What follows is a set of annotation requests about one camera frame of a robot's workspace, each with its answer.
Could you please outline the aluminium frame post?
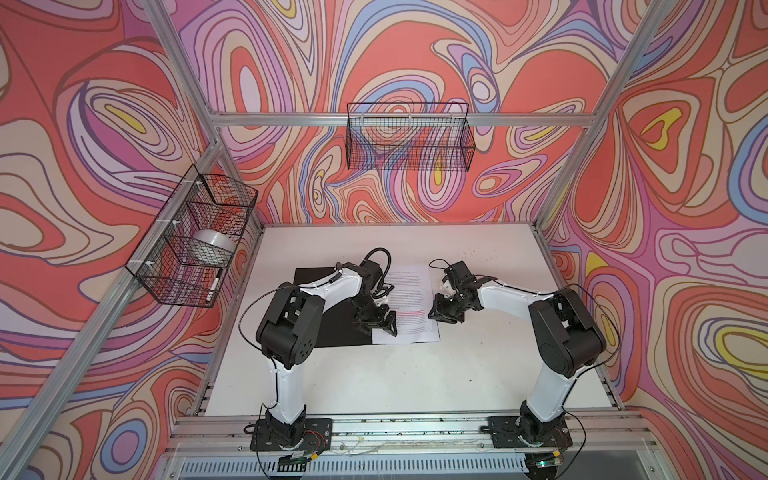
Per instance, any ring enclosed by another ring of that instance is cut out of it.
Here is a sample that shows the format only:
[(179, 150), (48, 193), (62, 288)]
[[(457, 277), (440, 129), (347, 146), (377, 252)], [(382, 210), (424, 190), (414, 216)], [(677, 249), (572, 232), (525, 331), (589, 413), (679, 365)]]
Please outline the aluminium frame post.
[(225, 145), (214, 115), (209, 108), (198, 79), (193, 72), (181, 39), (163, 1), (144, 1), (144, 9), (160, 44), (165, 50), (174, 74), (178, 77), (205, 137), (209, 141), (206, 152), (196, 162), (200, 172), (211, 172), (219, 166), (228, 176), (243, 182), (242, 175)]

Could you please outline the printed paper sheets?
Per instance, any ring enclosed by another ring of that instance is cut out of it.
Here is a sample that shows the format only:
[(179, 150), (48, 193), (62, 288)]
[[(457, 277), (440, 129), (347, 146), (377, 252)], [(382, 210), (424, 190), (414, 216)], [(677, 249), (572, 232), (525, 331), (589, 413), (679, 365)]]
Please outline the printed paper sheets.
[(426, 264), (395, 266), (386, 276), (394, 285), (388, 296), (388, 306), (396, 313), (397, 335), (374, 329), (374, 345), (406, 345), (440, 341), (437, 322), (428, 317), (434, 293), (430, 269)]

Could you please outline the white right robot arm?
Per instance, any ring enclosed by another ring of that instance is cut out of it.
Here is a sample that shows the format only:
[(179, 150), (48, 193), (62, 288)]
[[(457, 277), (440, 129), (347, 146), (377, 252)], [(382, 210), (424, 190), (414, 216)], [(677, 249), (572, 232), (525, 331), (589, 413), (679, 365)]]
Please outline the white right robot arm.
[(465, 321), (469, 310), (496, 310), (530, 322), (543, 365), (516, 423), (508, 430), (527, 446), (539, 446), (565, 417), (565, 403), (578, 378), (595, 367), (607, 342), (579, 295), (570, 288), (535, 292), (488, 275), (471, 273), (463, 262), (444, 269), (443, 286), (428, 317)]

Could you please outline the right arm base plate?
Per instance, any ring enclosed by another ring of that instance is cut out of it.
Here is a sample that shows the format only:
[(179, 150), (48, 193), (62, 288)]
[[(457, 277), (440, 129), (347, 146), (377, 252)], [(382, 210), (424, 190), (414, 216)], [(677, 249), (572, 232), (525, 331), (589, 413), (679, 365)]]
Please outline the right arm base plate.
[(565, 414), (552, 421), (541, 422), (535, 416), (491, 416), (479, 428), (488, 434), (494, 448), (555, 448), (565, 450), (573, 445)]

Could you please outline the aluminium front rail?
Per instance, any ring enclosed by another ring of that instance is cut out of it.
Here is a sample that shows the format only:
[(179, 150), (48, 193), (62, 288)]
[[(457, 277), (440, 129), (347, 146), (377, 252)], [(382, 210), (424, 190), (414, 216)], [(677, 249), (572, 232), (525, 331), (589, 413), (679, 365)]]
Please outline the aluminium front rail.
[(509, 412), (322, 415), (280, 447), (248, 416), (183, 419), (158, 479), (672, 479), (646, 421), (578, 410), (549, 439), (512, 435)]

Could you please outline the silver tape roll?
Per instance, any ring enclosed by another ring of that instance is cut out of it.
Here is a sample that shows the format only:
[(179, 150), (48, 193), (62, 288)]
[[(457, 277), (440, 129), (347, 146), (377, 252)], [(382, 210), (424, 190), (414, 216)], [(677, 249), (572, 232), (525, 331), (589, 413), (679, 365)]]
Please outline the silver tape roll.
[(193, 235), (193, 239), (227, 252), (234, 252), (236, 249), (235, 242), (230, 236), (212, 229), (198, 230)]

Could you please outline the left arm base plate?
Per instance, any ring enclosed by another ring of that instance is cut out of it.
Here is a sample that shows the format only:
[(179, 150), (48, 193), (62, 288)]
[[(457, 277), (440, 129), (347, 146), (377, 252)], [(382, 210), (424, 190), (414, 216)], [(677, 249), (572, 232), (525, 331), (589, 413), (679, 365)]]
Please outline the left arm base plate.
[(283, 424), (269, 417), (246, 425), (243, 432), (251, 437), (250, 450), (254, 452), (322, 453), (332, 445), (333, 420), (310, 418)]

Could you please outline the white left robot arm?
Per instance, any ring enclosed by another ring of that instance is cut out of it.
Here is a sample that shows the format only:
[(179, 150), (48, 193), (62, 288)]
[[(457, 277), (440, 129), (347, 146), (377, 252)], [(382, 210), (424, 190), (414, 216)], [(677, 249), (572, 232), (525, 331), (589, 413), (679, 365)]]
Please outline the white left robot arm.
[(315, 282), (284, 283), (277, 288), (257, 329), (262, 354), (273, 362), (274, 405), (266, 412), (268, 431), (295, 445), (305, 432), (306, 403), (300, 365), (310, 356), (326, 311), (345, 301), (355, 309), (353, 321), (363, 332), (379, 329), (397, 335), (396, 312), (388, 305), (394, 289), (385, 282), (387, 269), (372, 260), (344, 263)]

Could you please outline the white and black file folder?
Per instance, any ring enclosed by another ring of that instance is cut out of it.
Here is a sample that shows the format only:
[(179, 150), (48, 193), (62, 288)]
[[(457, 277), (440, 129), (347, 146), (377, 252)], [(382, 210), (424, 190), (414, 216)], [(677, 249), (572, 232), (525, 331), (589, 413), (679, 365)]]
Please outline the white and black file folder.
[(355, 309), (350, 301), (339, 303), (323, 314), (317, 346), (319, 348), (374, 345), (372, 335), (361, 334), (353, 324)]

